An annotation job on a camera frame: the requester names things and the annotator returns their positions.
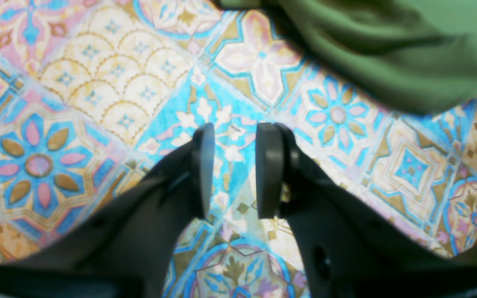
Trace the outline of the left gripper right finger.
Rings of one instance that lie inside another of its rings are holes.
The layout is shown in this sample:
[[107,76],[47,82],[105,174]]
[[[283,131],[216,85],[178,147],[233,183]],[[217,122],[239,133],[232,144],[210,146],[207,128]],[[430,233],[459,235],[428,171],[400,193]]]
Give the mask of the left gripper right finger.
[[260,219],[286,220],[312,298],[477,298],[477,264],[437,256],[337,185],[293,132],[256,134]]

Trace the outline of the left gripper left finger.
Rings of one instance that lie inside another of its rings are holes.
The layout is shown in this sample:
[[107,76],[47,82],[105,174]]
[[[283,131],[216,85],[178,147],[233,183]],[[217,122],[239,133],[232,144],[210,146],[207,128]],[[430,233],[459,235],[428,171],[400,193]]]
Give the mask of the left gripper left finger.
[[210,209],[214,125],[59,240],[0,264],[0,298],[160,298],[174,249]]

